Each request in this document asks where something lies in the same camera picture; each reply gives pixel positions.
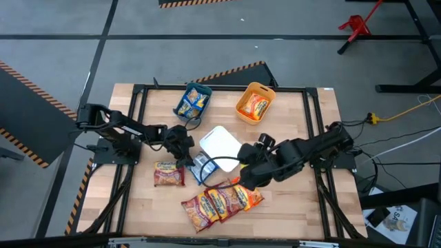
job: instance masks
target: yellow cable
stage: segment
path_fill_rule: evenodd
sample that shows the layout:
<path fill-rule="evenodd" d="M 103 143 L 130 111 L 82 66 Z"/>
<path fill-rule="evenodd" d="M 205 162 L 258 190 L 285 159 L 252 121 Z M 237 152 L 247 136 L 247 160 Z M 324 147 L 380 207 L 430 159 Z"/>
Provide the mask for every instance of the yellow cable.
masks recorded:
<path fill-rule="evenodd" d="M 409 113 L 412 110 L 416 110 L 419 107 L 421 107 L 423 105 L 426 105 L 427 103 L 431 103 L 431 102 L 433 102 L 433 101 L 435 101 L 435 100 L 437 100 L 439 98 L 441 98 L 441 95 L 439 95 L 439 96 L 435 97 L 434 99 L 431 99 L 431 100 L 429 100 L 427 102 L 421 103 L 418 106 L 412 107 L 411 109 L 408 109 L 408 110 L 404 111 L 403 113 L 399 113 L 399 114 L 397 114 L 395 116 L 392 116 L 391 118 L 386 118 L 386 119 L 378 118 L 378 121 L 392 121 L 393 119 L 396 119 L 396 118 L 398 118 L 398 117 L 400 117 L 402 115 L 405 115 L 405 114 Z"/>

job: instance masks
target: white plate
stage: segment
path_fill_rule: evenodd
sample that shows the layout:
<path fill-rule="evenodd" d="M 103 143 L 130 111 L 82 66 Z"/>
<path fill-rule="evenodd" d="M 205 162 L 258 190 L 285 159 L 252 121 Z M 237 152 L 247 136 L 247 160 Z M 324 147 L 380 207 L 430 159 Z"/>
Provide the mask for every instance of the white plate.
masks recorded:
<path fill-rule="evenodd" d="M 236 158 L 242 146 L 223 126 L 217 126 L 200 141 L 202 150 L 210 157 L 231 156 Z M 216 159 L 214 161 L 225 172 L 231 172 L 239 161 L 232 159 Z"/>

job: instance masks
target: food package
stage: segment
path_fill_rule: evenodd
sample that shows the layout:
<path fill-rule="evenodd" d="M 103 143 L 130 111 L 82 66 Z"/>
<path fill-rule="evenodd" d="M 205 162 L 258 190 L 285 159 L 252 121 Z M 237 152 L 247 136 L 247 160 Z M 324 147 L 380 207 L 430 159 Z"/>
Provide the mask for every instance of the food package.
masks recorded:
<path fill-rule="evenodd" d="M 236 177 L 232 180 L 232 183 L 237 183 L 240 180 L 240 177 Z M 236 193 L 239 197 L 239 201 L 244 207 L 245 211 L 248 211 L 252 209 L 253 207 L 257 206 L 264 198 L 260 192 L 255 189 L 254 191 L 248 190 L 242 185 L 236 185 L 234 186 L 234 190 L 236 190 Z"/>
<path fill-rule="evenodd" d="M 214 187 L 223 187 L 231 185 L 229 180 L 219 183 Z M 214 208 L 218 212 L 220 222 L 225 222 L 243 209 L 242 203 L 239 201 L 236 191 L 233 187 L 226 189 L 208 189 L 205 191 L 207 197 L 211 200 Z"/>
<path fill-rule="evenodd" d="M 188 217 L 192 221 L 196 233 L 205 228 L 211 227 L 217 220 L 219 220 L 219 215 L 204 192 L 195 196 L 191 200 L 181 202 L 181 205 L 184 207 Z"/>
<path fill-rule="evenodd" d="M 183 97 L 183 103 L 178 110 L 178 114 L 187 118 L 199 116 L 207 99 L 208 95 L 198 93 L 196 89 L 193 88 Z"/>
<path fill-rule="evenodd" d="M 202 180 L 201 180 L 201 168 L 202 165 L 208 161 L 208 157 L 202 152 L 199 152 L 193 159 L 194 166 L 187 166 L 188 170 L 193 173 L 194 178 L 198 182 L 198 185 L 201 185 L 202 181 L 205 182 L 207 178 L 213 174 L 218 169 L 218 166 L 212 162 L 208 163 L 204 170 L 202 171 Z"/>
<path fill-rule="evenodd" d="M 187 100 L 195 108 L 202 110 L 205 104 L 205 100 L 208 99 L 208 95 L 199 93 L 195 88 L 190 90 L 187 94 Z"/>
<path fill-rule="evenodd" d="M 175 162 L 156 162 L 154 164 L 154 186 L 185 186 L 184 168 L 176 168 Z"/>
<path fill-rule="evenodd" d="M 256 93 L 252 93 L 248 101 L 239 109 L 239 112 L 255 121 L 259 121 L 268 105 L 268 99 Z"/>

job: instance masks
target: yellow and black striped tape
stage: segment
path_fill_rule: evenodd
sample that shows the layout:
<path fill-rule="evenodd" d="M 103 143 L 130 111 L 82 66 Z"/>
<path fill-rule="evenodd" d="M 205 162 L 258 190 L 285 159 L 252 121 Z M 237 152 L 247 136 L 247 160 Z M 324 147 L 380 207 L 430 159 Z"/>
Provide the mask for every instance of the yellow and black striped tape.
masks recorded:
<path fill-rule="evenodd" d="M 181 7 L 181 6 L 195 6 L 200 4 L 206 4 L 206 3 L 222 3 L 226 1 L 233 1 L 233 0 L 187 0 L 187 1 L 175 1 L 174 3 L 163 3 L 159 5 L 159 8 L 174 8 L 174 7 Z"/>
<path fill-rule="evenodd" d="M 76 112 L 72 111 L 68 107 L 66 107 L 64 104 L 57 101 L 55 98 L 53 98 L 51 95 L 49 95 L 47 92 L 39 88 L 35 83 L 29 81 L 27 78 L 22 76 L 20 73 L 16 72 L 14 69 L 12 69 L 9 65 L 6 65 L 3 61 L 0 61 L 0 69 L 4 70 L 14 78 L 16 78 L 18 81 L 22 82 L 26 87 L 28 87 L 30 90 L 32 90 L 35 94 L 39 95 L 41 98 L 48 101 L 50 104 L 52 104 L 54 107 L 62 111 L 64 114 L 72 118 L 74 121 L 76 121 Z"/>
<path fill-rule="evenodd" d="M 4 128 L 0 127 L 0 134 L 3 135 L 9 142 L 18 147 L 24 154 L 26 154 L 32 161 L 34 161 L 37 165 L 42 168 L 46 168 L 49 166 L 47 162 L 37 156 L 33 151 L 23 145 L 18 139 L 16 139 L 13 135 L 7 132 Z"/>
<path fill-rule="evenodd" d="M 209 76 L 205 76 L 205 77 L 200 78 L 200 79 L 192 80 L 192 83 L 202 83 L 203 81 L 207 81 L 207 80 L 210 80 L 210 79 L 215 79 L 215 78 L 218 78 L 220 76 L 225 76 L 225 75 L 228 75 L 228 74 L 231 74 L 231 73 L 240 72 L 242 70 L 250 69 L 250 68 L 253 68 L 254 66 L 264 65 L 264 64 L 265 64 L 264 61 L 258 61 L 258 62 L 255 62 L 255 63 L 250 63 L 249 65 L 239 66 L 238 68 L 230 69 L 230 70 L 225 71 L 225 72 L 218 72 L 218 73 L 213 74 L 213 75 L 209 75 Z"/>
<path fill-rule="evenodd" d="M 68 225 L 66 226 L 66 230 L 64 231 L 64 235 L 66 236 L 70 235 L 70 233 L 72 232 L 72 226 L 74 224 L 75 216 L 79 212 L 80 202 L 83 199 L 83 197 L 85 197 L 85 187 L 88 183 L 90 172 L 92 172 L 93 163 L 94 163 L 93 159 L 89 158 L 88 165 L 86 165 L 85 167 L 83 179 L 81 180 L 80 189 L 78 190 L 78 194 L 76 195 L 75 198 L 74 207 L 72 208 L 72 212 L 70 212 Z"/>

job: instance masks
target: orange basket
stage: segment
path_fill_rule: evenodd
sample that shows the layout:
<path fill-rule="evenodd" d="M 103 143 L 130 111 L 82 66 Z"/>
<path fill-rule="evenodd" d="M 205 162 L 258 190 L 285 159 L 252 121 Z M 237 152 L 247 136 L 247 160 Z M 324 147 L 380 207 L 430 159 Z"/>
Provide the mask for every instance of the orange basket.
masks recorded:
<path fill-rule="evenodd" d="M 262 116 L 261 116 L 260 120 L 258 120 L 258 121 L 253 120 L 252 118 L 245 116 L 239 112 L 240 108 L 242 106 L 244 106 L 244 104 L 246 104 L 246 102 L 248 101 L 248 99 L 250 98 L 250 96 L 253 93 L 261 95 L 261 96 L 265 97 L 267 100 L 269 100 L 267 108 L 262 113 Z M 263 117 L 265 116 L 265 113 L 268 111 L 269 106 L 271 105 L 271 102 L 275 98 L 276 98 L 276 93 L 272 89 L 264 86 L 263 84 L 257 83 L 257 82 L 250 83 L 248 85 L 248 88 L 245 90 L 245 92 L 243 92 L 243 95 L 240 98 L 239 102 L 237 102 L 237 104 L 236 104 L 236 113 L 239 116 L 239 118 L 241 118 L 244 122 L 249 123 L 251 125 L 257 125 L 263 119 Z"/>

